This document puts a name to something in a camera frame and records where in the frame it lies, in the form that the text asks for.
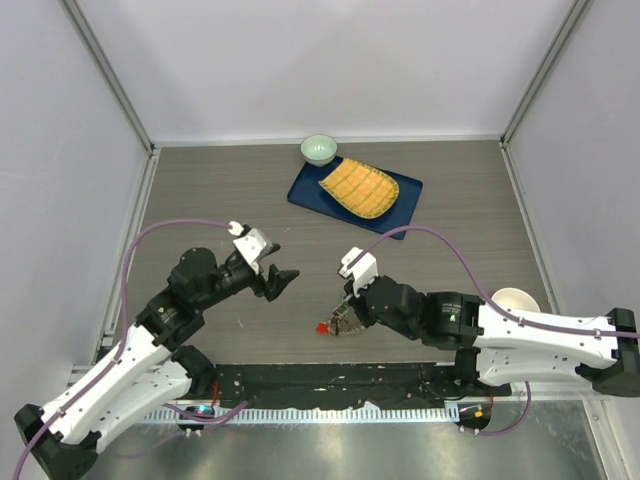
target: white bowl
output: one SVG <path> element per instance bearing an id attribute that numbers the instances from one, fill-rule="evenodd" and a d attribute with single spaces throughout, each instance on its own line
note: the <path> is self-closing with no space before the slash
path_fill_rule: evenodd
<path id="1" fill-rule="evenodd" d="M 338 151 L 338 144 L 328 135 L 312 135 L 305 138 L 300 145 L 302 156 L 311 165 L 324 167 L 333 160 Z"/>
<path id="2" fill-rule="evenodd" d="M 540 312 L 540 305 L 524 290 L 519 288 L 501 288 L 491 296 L 491 300 L 503 307 Z"/>

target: white panel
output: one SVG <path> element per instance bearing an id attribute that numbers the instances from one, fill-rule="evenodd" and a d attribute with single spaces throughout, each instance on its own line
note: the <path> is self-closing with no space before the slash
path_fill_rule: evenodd
<path id="1" fill-rule="evenodd" d="M 13 415 L 57 396 L 96 346 L 145 156 L 56 1 L 3 3 L 0 148 L 0 476 L 9 478 L 21 450 Z"/>
<path id="2" fill-rule="evenodd" d="M 504 132 L 571 0 L 81 0 L 159 142 Z"/>
<path id="3" fill-rule="evenodd" d="M 594 2 L 512 144 L 565 314 L 640 320 L 639 22 L 637 0 Z M 640 400 L 615 402 L 637 462 Z"/>

